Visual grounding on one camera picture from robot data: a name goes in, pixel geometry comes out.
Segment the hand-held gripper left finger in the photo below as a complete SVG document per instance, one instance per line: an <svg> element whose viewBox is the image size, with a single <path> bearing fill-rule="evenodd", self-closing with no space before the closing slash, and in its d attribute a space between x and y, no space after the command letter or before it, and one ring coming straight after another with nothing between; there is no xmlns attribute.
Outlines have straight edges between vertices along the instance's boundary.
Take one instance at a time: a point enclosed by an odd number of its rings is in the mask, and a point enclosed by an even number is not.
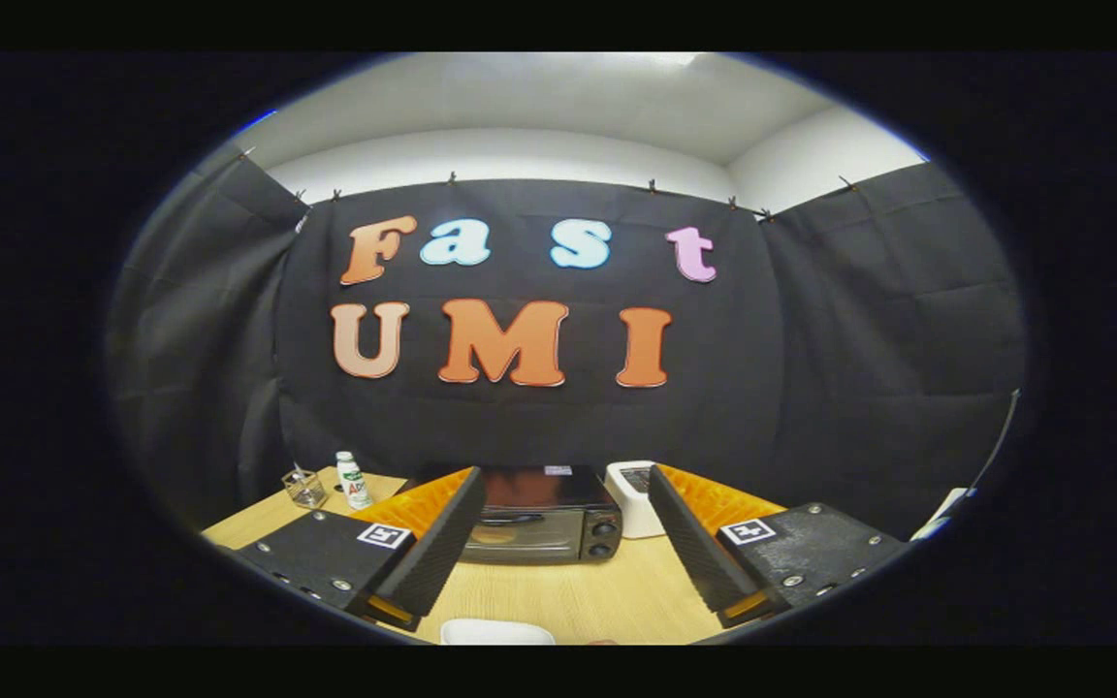
<svg viewBox="0 0 1117 698"><path fill-rule="evenodd" d="M306 514L233 554L319 604L416 631L461 560L485 501L483 468L472 465L364 511Z"/></svg>

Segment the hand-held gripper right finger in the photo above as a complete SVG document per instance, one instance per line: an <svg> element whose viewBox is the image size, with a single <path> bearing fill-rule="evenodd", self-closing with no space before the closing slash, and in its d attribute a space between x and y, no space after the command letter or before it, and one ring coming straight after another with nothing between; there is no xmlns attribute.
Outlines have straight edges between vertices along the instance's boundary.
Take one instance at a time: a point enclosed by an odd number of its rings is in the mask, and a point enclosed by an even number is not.
<svg viewBox="0 0 1117 698"><path fill-rule="evenodd" d="M727 630L814 604L906 546L832 505L784 508L674 465L649 468L648 496L688 579Z"/></svg>

